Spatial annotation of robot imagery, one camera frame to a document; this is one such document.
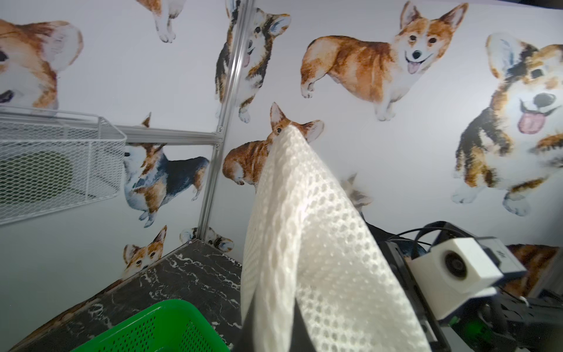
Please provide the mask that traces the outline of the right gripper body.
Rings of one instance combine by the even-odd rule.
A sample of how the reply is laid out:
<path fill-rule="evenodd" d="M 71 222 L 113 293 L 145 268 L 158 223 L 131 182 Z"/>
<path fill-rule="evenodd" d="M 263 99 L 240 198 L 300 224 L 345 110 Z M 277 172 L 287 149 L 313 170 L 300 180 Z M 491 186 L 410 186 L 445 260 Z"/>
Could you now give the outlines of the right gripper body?
<path fill-rule="evenodd" d="M 367 223 L 367 227 L 411 303 L 431 351 L 451 351 L 441 327 L 434 318 L 424 296 L 419 292 L 418 284 L 408 268 L 413 250 L 418 255 L 426 254 L 427 250 L 420 244 L 414 243 L 414 240 L 394 237 L 393 234 L 369 223 Z"/>

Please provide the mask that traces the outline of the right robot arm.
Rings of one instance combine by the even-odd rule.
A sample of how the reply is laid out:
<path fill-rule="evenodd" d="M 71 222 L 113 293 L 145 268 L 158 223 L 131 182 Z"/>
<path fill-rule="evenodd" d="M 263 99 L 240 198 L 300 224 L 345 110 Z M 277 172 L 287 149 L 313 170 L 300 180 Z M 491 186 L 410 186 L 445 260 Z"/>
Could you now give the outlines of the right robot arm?
<path fill-rule="evenodd" d="M 473 351 L 561 351 L 562 295 L 534 293 L 561 250 L 503 244 L 436 221 L 392 234 L 370 226 L 433 351 L 450 327 Z"/>

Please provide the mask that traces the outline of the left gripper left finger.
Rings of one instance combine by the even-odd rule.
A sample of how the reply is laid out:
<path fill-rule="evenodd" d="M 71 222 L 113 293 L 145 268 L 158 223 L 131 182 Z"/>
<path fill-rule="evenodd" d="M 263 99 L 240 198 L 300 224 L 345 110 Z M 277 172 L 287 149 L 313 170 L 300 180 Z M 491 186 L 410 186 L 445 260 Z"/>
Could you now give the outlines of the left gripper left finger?
<path fill-rule="evenodd" d="M 256 321 L 255 313 L 255 296 L 252 297 L 249 310 L 245 316 L 246 320 L 243 323 L 243 328 L 241 330 L 240 338 L 237 343 L 234 344 L 233 352 L 255 352 L 254 344 L 254 326 Z"/>

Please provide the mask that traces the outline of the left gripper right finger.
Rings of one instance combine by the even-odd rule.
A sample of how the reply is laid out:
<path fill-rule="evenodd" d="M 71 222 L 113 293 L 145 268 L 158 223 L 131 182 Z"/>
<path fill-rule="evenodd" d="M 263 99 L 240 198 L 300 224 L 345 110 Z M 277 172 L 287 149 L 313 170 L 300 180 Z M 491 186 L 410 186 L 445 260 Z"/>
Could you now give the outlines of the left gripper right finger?
<path fill-rule="evenodd" d="M 309 336 L 299 303 L 295 300 L 290 352 L 316 352 Z"/>

